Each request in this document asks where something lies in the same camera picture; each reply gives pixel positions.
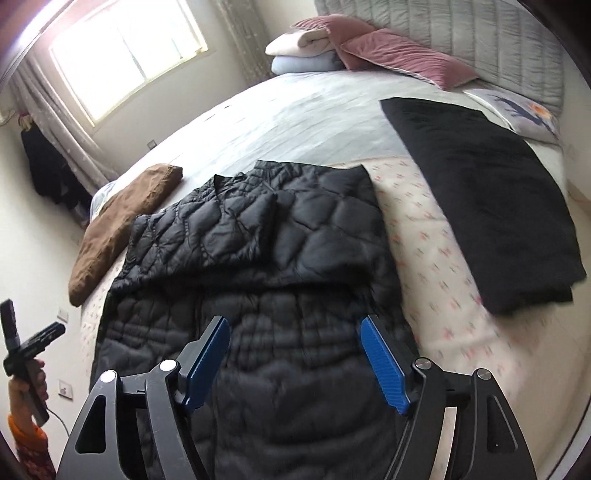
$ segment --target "orange cuff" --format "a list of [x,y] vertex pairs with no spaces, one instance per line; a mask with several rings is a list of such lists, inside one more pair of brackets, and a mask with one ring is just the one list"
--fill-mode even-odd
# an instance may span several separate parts
[[12,432],[12,436],[14,436],[14,439],[17,443],[20,443],[21,445],[24,445],[28,449],[34,450],[36,452],[46,452],[47,451],[47,435],[37,425],[34,425],[34,428],[35,428],[34,435],[25,435],[15,425],[14,420],[12,419],[12,415],[9,415],[8,416],[8,426],[10,427],[10,431]]

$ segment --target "brown folded garment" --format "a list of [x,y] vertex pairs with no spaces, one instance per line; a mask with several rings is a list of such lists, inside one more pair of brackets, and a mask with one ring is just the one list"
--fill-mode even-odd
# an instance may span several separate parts
[[127,246],[135,218],[154,213],[182,178],[182,167],[153,165],[105,203],[86,229],[72,269],[68,292],[74,307],[84,303]]

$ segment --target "blue folded blanket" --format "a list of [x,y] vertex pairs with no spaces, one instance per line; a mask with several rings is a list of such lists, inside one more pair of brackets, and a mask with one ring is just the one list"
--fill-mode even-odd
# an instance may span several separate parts
[[287,57],[277,56],[273,59],[271,70],[275,75],[284,73],[332,72],[343,70],[345,65],[340,61],[334,50],[330,50],[316,57]]

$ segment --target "silver screw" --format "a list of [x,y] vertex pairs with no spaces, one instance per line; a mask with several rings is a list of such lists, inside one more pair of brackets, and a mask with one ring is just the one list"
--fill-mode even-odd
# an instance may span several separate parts
[[169,358],[168,360],[164,360],[162,363],[160,363],[160,370],[162,370],[163,372],[170,372],[171,370],[174,370],[176,366],[176,360],[172,360],[171,358]]
[[414,364],[421,370],[429,370],[433,366],[428,358],[418,358]]
[[479,368],[477,375],[478,378],[483,380],[490,380],[492,378],[492,374],[486,368]]
[[114,370],[107,370],[106,372],[102,372],[100,375],[100,381],[103,383],[110,383],[115,378],[117,378],[117,373]]

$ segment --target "patterned curtain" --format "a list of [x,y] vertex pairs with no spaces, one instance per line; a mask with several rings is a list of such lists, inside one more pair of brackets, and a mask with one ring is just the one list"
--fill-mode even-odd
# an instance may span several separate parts
[[30,52],[9,84],[19,107],[31,115],[91,195],[119,176],[105,161],[99,146],[72,116]]
[[236,45],[248,85],[253,86],[271,78],[271,60],[265,54],[270,42],[269,34],[255,0],[213,1]]

